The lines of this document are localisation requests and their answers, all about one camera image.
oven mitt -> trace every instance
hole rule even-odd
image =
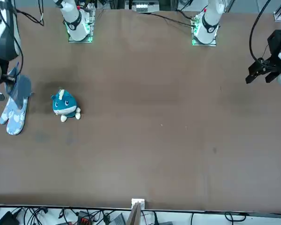
[[[9,76],[16,77],[19,63],[8,73]],[[6,131],[10,135],[17,135],[21,132],[27,110],[28,97],[31,95],[31,81],[24,75],[18,75],[14,85],[5,84],[9,99],[0,117],[0,124],[5,124]]]
[[[16,77],[18,73],[18,65],[8,73],[8,76]],[[31,80],[25,75],[18,75],[14,85],[5,83],[5,90],[10,98],[14,100],[19,109],[23,107],[23,100],[28,98],[31,94]]]
[[[9,97],[0,117],[0,124],[5,124],[8,120],[6,131],[10,135],[17,135],[21,132],[25,122],[27,102],[28,98],[25,98],[22,109],[19,109],[14,100]]]

cable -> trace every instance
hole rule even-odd
[[[154,225],[159,225],[157,214],[155,211],[153,211],[153,213],[154,213]]]
[[[247,219],[247,216],[246,216],[246,215],[243,215],[243,216],[244,216],[244,218],[242,218],[242,219],[234,219],[231,213],[225,212],[225,218],[226,218],[229,222],[231,222],[232,225],[234,224],[234,222],[244,222],[245,219]]]
[[[256,25],[257,25],[257,23],[258,23],[258,21],[259,21],[261,15],[263,14],[264,10],[266,9],[267,5],[270,3],[270,1],[271,1],[271,0],[267,0],[267,2],[266,2],[265,5],[263,6],[262,10],[260,11],[259,15],[257,16],[257,18],[256,18],[256,20],[255,20],[255,22],[254,22],[254,24],[253,24],[253,26],[252,26],[252,29],[251,29],[251,32],[250,32],[250,38],[249,38],[249,48],[250,48],[250,54],[251,54],[252,58],[253,58],[256,62],[258,62],[262,67],[272,69],[272,68],[274,68],[274,67],[268,66],[268,65],[266,65],[266,64],[264,64],[264,63],[262,63],[262,62],[260,62],[260,61],[255,57],[255,55],[254,55],[254,53],[253,53],[253,50],[252,50],[252,36],[253,36],[254,29],[255,29],[255,27],[256,27]]]
[[[72,208],[70,208],[70,210],[71,210],[76,216],[79,216],[79,212],[75,212]]]
[[[191,225],[192,225],[192,218],[193,218],[193,215],[194,215],[194,213],[192,214],[192,217],[191,217]]]
[[[144,214],[144,212],[143,212],[143,211],[141,211],[141,213],[142,213],[142,215],[143,215],[143,217],[144,217],[144,220],[145,220],[145,224],[147,225],[147,221],[146,221],[146,217],[145,217],[145,214]]]
[[[163,18],[163,19],[166,19],[166,20],[170,20],[170,21],[173,21],[175,23],[179,23],[179,24],[182,24],[182,25],[185,25],[185,26],[189,26],[189,27],[195,27],[195,25],[191,25],[191,24],[188,24],[188,23],[184,23],[184,22],[180,22],[180,21],[177,21],[177,20],[173,20],[171,18],[168,18],[168,17],[165,17],[163,15],[158,15],[158,14],[155,14],[155,13],[146,13],[147,15],[155,15],[155,16],[158,16],[160,18]]]
[[[263,52],[262,58],[263,58],[264,54],[266,53],[267,47],[268,47],[268,44],[267,44],[267,46],[266,46],[266,48],[265,48],[265,50],[264,50],[264,52]]]
[[[179,9],[177,9],[177,12],[181,13],[186,19],[189,19],[189,20],[192,19],[192,17],[189,17],[189,16],[185,15],[185,13],[182,12],[181,10],[179,10]]]
[[[203,12],[204,11],[204,9],[206,9],[206,7],[207,7],[208,5],[206,5],[202,10],[201,10],[201,12]]]
[[[62,218],[62,217],[64,218],[64,220],[65,220],[65,222],[66,222],[67,225],[72,225],[72,224],[70,224],[70,223],[67,221],[67,218],[66,218],[66,216],[65,216],[65,209],[64,209],[64,208],[61,209],[61,211],[60,211],[60,213],[59,213],[59,218],[58,218],[58,219],[60,219],[60,218]]]
[[[15,0],[14,0],[14,6],[15,6],[15,10],[17,13],[21,13],[23,14],[25,17],[27,17],[28,19],[30,19],[32,22],[34,23],[38,23],[40,24],[41,26],[44,26],[44,20],[43,20],[43,15],[44,15],[44,2],[43,0],[42,1],[42,6],[41,6],[41,3],[40,3],[40,0],[38,0],[38,9],[39,9],[39,13],[40,13],[40,20],[37,20],[34,16],[30,15],[29,13],[26,13],[26,12],[23,12],[19,9],[16,8],[15,6]]]
[[[102,213],[102,212],[103,212],[103,211],[101,211],[101,210],[100,210],[100,211],[98,211],[98,212],[95,214],[95,215],[97,215],[98,213],[100,213],[100,214],[99,214],[98,219],[95,219],[95,215],[93,215],[93,216],[92,216],[92,218],[94,218],[94,219],[93,219],[93,222],[95,222],[95,223],[96,223],[96,222],[98,222],[98,221],[99,221],[99,219],[100,219],[100,217],[101,217],[101,213]]]
[[[115,212],[115,210],[111,211],[110,213],[107,213],[106,215],[104,215],[103,213],[103,219],[101,219],[96,225],[98,225],[99,223],[101,223],[104,220],[104,216],[109,216],[111,213]]]
[[[183,6],[183,8],[180,9],[180,10],[182,11],[183,9],[185,9],[185,7],[190,6],[190,5],[192,4],[192,2],[193,2],[193,0],[189,0],[189,1],[185,4],[185,6]]]
[[[15,41],[16,45],[18,46],[18,48],[19,48],[19,50],[20,50],[20,53],[21,53],[22,63],[21,63],[20,70],[19,70],[19,72],[18,72],[18,73],[17,73],[17,75],[16,75],[16,77],[17,77],[17,76],[21,73],[21,71],[22,71],[22,69],[23,69],[23,64],[24,64],[24,55],[23,55],[22,49],[21,49],[21,47],[20,47],[20,45],[19,45],[19,43],[18,43],[17,39],[15,38],[15,36],[13,35],[13,33],[11,32],[10,27],[9,27],[9,25],[7,24],[7,22],[5,21],[5,19],[4,19],[4,17],[3,17],[3,15],[2,15],[2,13],[1,13],[1,10],[0,10],[0,17],[1,17],[1,20],[4,22],[5,26],[7,27],[8,31],[9,31],[9,34],[10,34],[10,36],[12,36],[12,37],[13,37],[13,39],[14,39],[14,41]]]
[[[23,209],[23,207],[15,208],[14,210],[11,211],[11,213],[13,213],[14,211],[16,211],[17,209]]]
[[[34,211],[33,208],[31,208],[31,209],[32,209],[33,213],[31,212],[31,210],[30,210],[30,212],[31,212],[32,215],[34,216],[34,218],[33,218],[33,224],[35,224],[34,221],[37,219],[37,224],[38,224],[38,225],[43,225],[43,224],[41,223],[41,221],[39,221],[39,219],[37,218],[37,215],[38,215],[38,213],[40,213],[41,209],[37,209],[37,211]]]

table surface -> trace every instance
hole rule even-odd
[[[0,125],[0,203],[281,212],[281,86],[245,84],[256,16],[224,14],[207,47],[191,45],[188,27],[128,10],[104,10],[92,44],[67,42],[57,8],[44,27],[19,15],[35,94],[18,136]],[[256,56],[277,28],[261,17]],[[80,120],[53,113],[59,88]]]

